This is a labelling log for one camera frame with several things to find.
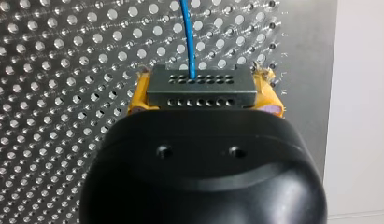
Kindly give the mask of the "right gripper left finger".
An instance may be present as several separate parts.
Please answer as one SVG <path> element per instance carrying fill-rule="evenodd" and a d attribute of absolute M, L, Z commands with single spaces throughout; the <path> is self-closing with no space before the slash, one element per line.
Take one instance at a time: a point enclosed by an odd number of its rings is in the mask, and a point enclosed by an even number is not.
<path fill-rule="evenodd" d="M 151 71 L 145 70 L 145 71 L 139 72 L 137 75 L 138 75 L 138 79 L 137 79 L 135 92 L 127 109 L 128 115 L 146 111 L 146 110 L 159 109 L 157 105 L 148 104 L 147 90 L 149 87 Z"/>

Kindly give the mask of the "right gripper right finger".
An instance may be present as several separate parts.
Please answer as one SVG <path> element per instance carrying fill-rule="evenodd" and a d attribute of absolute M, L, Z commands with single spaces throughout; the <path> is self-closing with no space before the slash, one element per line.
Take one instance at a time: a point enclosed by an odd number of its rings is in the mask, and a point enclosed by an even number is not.
<path fill-rule="evenodd" d="M 252 77 L 256 95 L 253 103 L 251 105 L 243 105 L 243 108 L 263 111 L 282 118 L 285 112 L 285 106 L 272 86 L 276 78 L 275 72 L 269 67 L 261 67 L 257 62 L 253 62 L 252 64 L 252 67 L 244 65 L 244 68 L 249 76 Z"/>

